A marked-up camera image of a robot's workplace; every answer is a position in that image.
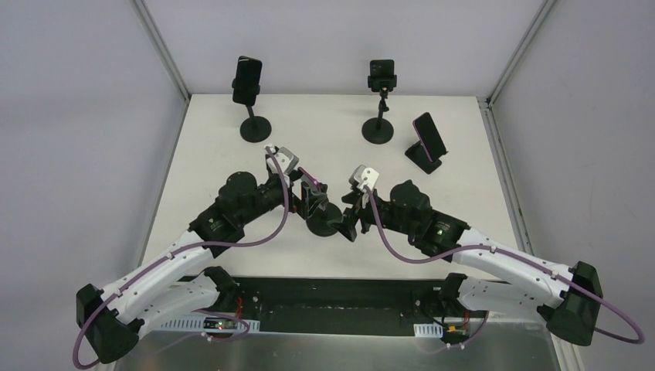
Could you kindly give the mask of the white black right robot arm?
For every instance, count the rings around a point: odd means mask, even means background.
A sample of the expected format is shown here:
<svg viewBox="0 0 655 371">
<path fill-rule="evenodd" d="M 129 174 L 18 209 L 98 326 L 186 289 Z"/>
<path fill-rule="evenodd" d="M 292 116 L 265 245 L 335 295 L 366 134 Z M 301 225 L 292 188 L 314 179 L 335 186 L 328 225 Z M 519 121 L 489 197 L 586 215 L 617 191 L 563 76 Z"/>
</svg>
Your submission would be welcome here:
<svg viewBox="0 0 655 371">
<path fill-rule="evenodd" d="M 342 198 L 348 204 L 328 226 L 347 240 L 374 227 L 407 237 L 424 258 L 406 258 L 410 264 L 445 260 L 484 271 L 496 283 L 449 274 L 439 292 L 439 309 L 456 317 L 463 311 L 495 311 L 534 319 L 551 334 L 575 345 L 589 346 L 596 332 L 603 296 L 598 271 L 584 261 L 573 266 L 541 260 L 509 249 L 466 222 L 431 207 L 427 194 L 412 181 L 395 185 L 390 199 L 352 186 Z"/>
</svg>

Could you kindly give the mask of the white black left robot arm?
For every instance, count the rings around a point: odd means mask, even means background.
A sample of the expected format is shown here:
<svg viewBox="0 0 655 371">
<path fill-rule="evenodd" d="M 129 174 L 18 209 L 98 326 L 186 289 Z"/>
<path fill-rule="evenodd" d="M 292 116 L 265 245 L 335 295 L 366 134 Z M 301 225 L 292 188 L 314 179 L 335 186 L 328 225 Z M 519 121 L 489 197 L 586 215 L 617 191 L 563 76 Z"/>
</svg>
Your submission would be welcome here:
<svg viewBox="0 0 655 371">
<path fill-rule="evenodd" d="M 328 203 L 327 185 L 290 155 L 266 157 L 267 180 L 249 172 L 231 174 L 215 201 L 190 222 L 164 251 L 116 281 L 76 293 L 78 335 L 72 361 L 78 370 L 115 362 L 164 323 L 192 311 L 229 311 L 236 282 L 221 267 L 207 267 L 181 287 L 189 271 L 203 267 L 230 248 L 268 243 L 291 213 L 303 219 Z"/>
</svg>

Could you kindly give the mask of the black round-base phone stand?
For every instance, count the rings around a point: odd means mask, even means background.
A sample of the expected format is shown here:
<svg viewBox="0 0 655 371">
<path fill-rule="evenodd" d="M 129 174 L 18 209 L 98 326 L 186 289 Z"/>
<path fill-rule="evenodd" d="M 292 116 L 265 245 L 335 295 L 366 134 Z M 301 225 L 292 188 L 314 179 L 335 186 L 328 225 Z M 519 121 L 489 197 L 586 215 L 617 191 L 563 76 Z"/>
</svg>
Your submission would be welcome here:
<svg viewBox="0 0 655 371">
<path fill-rule="evenodd" d="M 342 220 L 341 210 L 329 199 L 322 202 L 311 216 L 306 219 L 309 231 L 318 237 L 331 237 L 338 233 L 333 227 Z"/>
</svg>

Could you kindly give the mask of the purple phone with black screen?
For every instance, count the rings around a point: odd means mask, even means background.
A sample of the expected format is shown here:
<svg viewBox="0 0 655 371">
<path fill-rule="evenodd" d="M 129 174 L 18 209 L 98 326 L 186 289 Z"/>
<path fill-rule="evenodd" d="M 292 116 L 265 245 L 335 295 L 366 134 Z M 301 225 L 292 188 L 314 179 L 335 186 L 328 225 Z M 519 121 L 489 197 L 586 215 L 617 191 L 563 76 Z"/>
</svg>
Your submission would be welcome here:
<svg viewBox="0 0 655 371">
<path fill-rule="evenodd" d="M 297 170 L 301 174 L 300 179 L 308 184 L 312 193 L 321 192 L 321 183 L 315 177 L 313 177 L 307 170 L 302 167 L 299 167 Z"/>
</svg>

